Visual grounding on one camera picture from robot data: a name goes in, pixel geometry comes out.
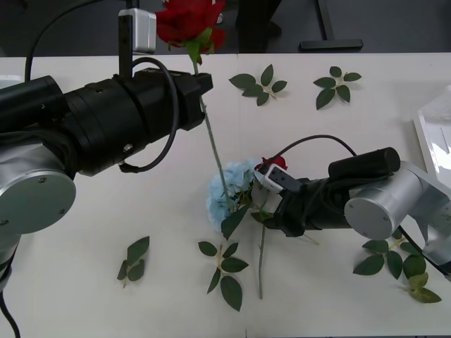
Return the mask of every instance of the blue hydrangea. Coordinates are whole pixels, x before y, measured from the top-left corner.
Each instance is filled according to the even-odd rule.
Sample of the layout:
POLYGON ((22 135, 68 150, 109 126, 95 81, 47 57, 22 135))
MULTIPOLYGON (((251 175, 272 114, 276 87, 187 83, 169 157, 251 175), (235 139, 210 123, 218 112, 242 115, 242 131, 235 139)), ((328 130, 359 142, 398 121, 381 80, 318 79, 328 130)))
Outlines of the blue hydrangea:
MULTIPOLYGON (((243 162, 227 164, 227 169, 224 170, 224 178, 229 196, 233 196, 236 192, 245 192, 249 189, 249 184, 255 177, 254 168, 260 163, 261 159, 250 158, 243 162)), ((226 195, 223 192, 221 178, 219 175, 216 175, 209 185, 206 208, 209 212, 210 222, 217 232, 221 232, 221 222, 230 215, 226 195)), ((236 206, 238 200, 232 201, 232 203, 236 206)))

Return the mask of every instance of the detached leaf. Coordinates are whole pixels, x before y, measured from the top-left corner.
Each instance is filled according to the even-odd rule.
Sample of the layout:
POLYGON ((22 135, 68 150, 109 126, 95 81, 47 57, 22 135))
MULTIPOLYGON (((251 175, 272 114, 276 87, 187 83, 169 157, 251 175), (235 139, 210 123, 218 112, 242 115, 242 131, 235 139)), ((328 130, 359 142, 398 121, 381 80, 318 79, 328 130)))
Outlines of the detached leaf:
POLYGON ((423 273, 421 275, 412 276, 409 278, 409 284, 412 289, 420 289, 426 285, 428 282, 428 273, 423 273))
POLYGON ((385 254, 386 252, 388 252, 388 243, 387 241, 384 240, 381 241, 371 240, 365 243, 362 246, 362 248, 385 254))
POLYGON ((362 76, 358 73, 348 73, 344 76, 343 80, 346 82, 351 82, 351 81, 357 81, 358 79, 361 79, 362 76))
POLYGON ((263 88, 261 88, 259 84, 254 84, 253 86, 246 88, 242 95, 245 97, 258 97, 261 93, 263 93, 263 88))
POLYGON ((413 276, 421 275, 426 271, 426 262, 421 256, 410 255, 402 265, 407 279, 413 276))
POLYGON ((396 229, 396 231, 392 234, 392 237, 394 239, 401 239, 402 233, 398 229, 396 229))
POLYGON ((128 271, 128 279, 132 282, 136 282, 140 280, 144 275, 144 259, 141 259, 140 262, 135 265, 133 268, 128 271))
POLYGON ((321 79, 318 79, 317 81, 315 81, 313 83, 322 88, 332 88, 337 85, 337 82, 335 81, 335 79, 333 79, 331 77, 322 77, 321 79))
POLYGON ((214 257, 218 253, 218 249, 210 242, 199 242, 199 250, 205 255, 214 257))
POLYGON ((382 267, 383 267, 382 255, 370 256, 363 262, 361 262, 358 266, 356 266, 353 273, 362 276, 372 276, 381 271, 382 267))
POLYGON ((242 219, 246 215, 247 210, 251 205, 247 204, 243 206, 241 209, 234 212, 232 215, 228 216, 221 223, 221 231, 225 239, 229 239, 232 233, 235 231, 237 226, 241 223, 242 219))
POLYGON ((273 65, 269 65, 261 74, 260 82, 263 86, 267 87, 273 80, 274 68, 273 65))
POLYGON ((420 256, 421 254, 414 248, 413 245, 411 245, 410 243, 401 243, 401 249, 408 252, 411 255, 414 256, 420 256))
POLYGON ((242 290, 240 283, 238 283, 235 278, 232 276, 225 276, 221 280, 221 293, 223 294, 223 298, 227 304, 236 311, 240 312, 242 304, 242 290))
POLYGON ((332 66, 330 67, 329 73, 333 76, 333 77, 340 77, 341 76, 341 69, 340 67, 336 67, 336 66, 332 66))
POLYGON ((143 257, 149 248, 149 236, 137 240, 127 249, 127 265, 132 266, 143 257))
POLYGON ((316 98, 316 110, 323 108, 326 104, 332 101, 335 96, 335 89, 323 89, 316 98))
POLYGON ((209 294, 210 292, 212 292, 214 290, 216 285, 218 285, 220 278, 221 278, 221 271, 218 268, 216 268, 213 278, 211 278, 209 290, 206 292, 206 294, 209 294))
POLYGON ((228 79, 232 85, 240 89, 246 89, 255 85, 255 77, 249 74, 238 74, 228 79))
POLYGON ((402 258, 396 251, 389 251, 387 253, 387 264, 393 277, 397 280, 402 272, 402 258))
POLYGON ((240 271, 243 271, 245 268, 247 268, 249 264, 247 264, 244 261, 241 261, 238 258, 226 258, 222 263, 221 267, 224 271, 227 273, 238 273, 240 271))
POLYGON ((351 92, 350 89, 342 84, 341 86, 338 86, 337 88, 337 93, 338 95, 340 95, 340 97, 345 100, 347 103, 351 102, 351 92))
POLYGON ((412 297, 414 297, 421 303, 438 303, 439 301, 442 301, 442 299, 437 294, 425 287, 410 291, 409 293, 412 297))
POLYGON ((271 90, 273 91, 273 93, 278 93, 284 90, 286 86, 287 86, 286 81, 277 81, 275 84, 273 84, 271 90))
POLYGON ((127 277, 127 261, 123 261, 118 273, 118 280, 124 280, 127 277))
POLYGON ((269 94, 266 92, 263 92, 257 97, 257 105, 263 106, 269 99, 269 94))
POLYGON ((238 249, 238 243, 233 243, 231 244, 227 250, 225 250, 224 254, 223 254, 223 258, 228 258, 230 256, 232 256, 238 249))

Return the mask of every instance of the red rose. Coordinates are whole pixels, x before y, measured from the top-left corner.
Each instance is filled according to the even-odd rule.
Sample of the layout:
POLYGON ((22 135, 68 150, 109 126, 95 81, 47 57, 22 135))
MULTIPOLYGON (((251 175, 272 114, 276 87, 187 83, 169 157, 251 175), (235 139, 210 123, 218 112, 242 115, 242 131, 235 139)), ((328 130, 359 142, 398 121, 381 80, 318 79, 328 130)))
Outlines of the red rose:
MULTIPOLYGON (((266 159, 266 158, 264 158, 264 157, 262 157, 261 159, 263 160, 263 163, 266 163, 266 162, 268 162, 268 161, 270 160, 269 158, 266 159)), ((255 167, 255 170, 260 169, 260 167, 261 167, 261 165, 262 165, 263 163, 257 165, 257 166, 255 167)), ((286 165, 286 163, 285 163, 285 159, 284 159, 282 156, 277 157, 277 158, 272 162, 272 164, 276 164, 276 165, 278 165, 279 167, 281 167, 281 168, 284 169, 284 170, 287 170, 287 169, 288 169, 288 167, 287 167, 287 165, 286 165)))
POLYGON ((209 51, 211 43, 217 50, 224 43, 226 34, 215 30, 214 25, 224 9, 224 1, 211 3, 211 0, 169 0, 165 11, 156 13, 156 33, 165 42, 185 46, 186 41, 195 40, 208 28, 212 29, 209 41, 202 41, 200 51, 209 51))

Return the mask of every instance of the flower stem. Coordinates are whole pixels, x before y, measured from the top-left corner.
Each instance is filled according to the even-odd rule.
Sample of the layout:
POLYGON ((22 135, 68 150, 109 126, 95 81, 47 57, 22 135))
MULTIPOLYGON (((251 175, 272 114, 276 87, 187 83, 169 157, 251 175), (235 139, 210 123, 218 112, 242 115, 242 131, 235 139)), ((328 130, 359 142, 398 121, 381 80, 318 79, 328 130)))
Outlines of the flower stem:
MULTIPOLYGON (((199 68, 197 67, 197 63, 193 62, 192 65, 194 66, 194 73, 196 75, 198 75, 199 74, 199 68)), ((224 178, 223 166, 221 165, 221 160, 219 159, 218 149, 216 148, 216 143, 215 143, 214 137, 213 137, 213 130, 211 130, 209 114, 206 113, 206 106, 205 106, 205 103, 204 103, 204 100, 203 100, 202 96, 199 98, 199 100, 200 100, 201 111, 202 111, 202 113, 205 114, 206 128, 209 131, 209 138, 210 138, 211 149, 213 149, 214 159, 216 160, 216 165, 217 165, 218 170, 219 170, 219 177, 221 178, 221 183, 223 185, 224 194, 225 194, 225 200, 227 201, 229 209, 233 210, 232 201, 230 200, 230 197, 228 196, 228 190, 227 190, 227 185, 226 185, 226 181, 225 181, 226 179, 224 178)))

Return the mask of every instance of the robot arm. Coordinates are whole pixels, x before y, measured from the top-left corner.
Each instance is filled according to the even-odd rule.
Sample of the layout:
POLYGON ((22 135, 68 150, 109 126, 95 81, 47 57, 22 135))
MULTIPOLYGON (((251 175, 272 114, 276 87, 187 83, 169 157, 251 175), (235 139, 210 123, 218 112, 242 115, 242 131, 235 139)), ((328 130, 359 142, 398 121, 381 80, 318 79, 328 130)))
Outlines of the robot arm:
POLYGON ((422 254, 451 280, 450 188, 400 161, 392 148, 331 163, 328 172, 322 180, 295 180, 272 164, 264 185, 283 199, 265 224, 289 237, 352 228, 369 239, 386 239, 409 215, 424 237, 422 254))

